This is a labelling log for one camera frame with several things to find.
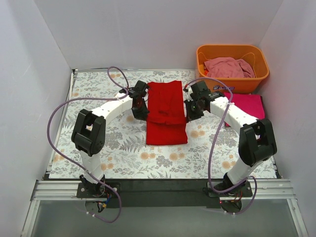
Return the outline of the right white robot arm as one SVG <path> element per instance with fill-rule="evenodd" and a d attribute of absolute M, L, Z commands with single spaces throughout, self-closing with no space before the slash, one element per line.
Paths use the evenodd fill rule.
<path fill-rule="evenodd" d="M 221 118 L 239 135 L 236 164 L 214 186 L 208 174 L 209 188 L 217 194 L 238 190 L 251 178 L 251 173 L 264 161 L 277 153 L 272 123 L 269 119 L 258 119 L 236 106 L 230 96 L 219 91 L 212 92 L 206 85 L 207 78 L 194 79 L 184 86 L 188 98 L 185 100 L 187 121 L 203 117 L 207 111 Z"/>

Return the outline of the red t shirt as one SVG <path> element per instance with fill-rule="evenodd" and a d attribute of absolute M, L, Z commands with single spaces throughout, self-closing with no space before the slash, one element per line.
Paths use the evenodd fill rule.
<path fill-rule="evenodd" d="M 187 144 L 182 82 L 150 82 L 146 144 L 169 146 Z"/>

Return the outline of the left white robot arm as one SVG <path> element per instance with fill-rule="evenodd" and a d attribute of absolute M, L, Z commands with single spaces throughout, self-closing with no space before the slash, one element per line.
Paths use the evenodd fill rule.
<path fill-rule="evenodd" d="M 149 89 L 145 82 L 139 80 L 134 87 L 121 89 L 114 99 L 102 106 L 79 112 L 71 140 L 85 168 L 79 179 L 92 196 L 101 197 L 106 190 L 99 183 L 104 181 L 100 152 L 106 143 L 106 125 L 127 110 L 132 111 L 135 119 L 146 120 L 149 110 L 144 98 Z"/>

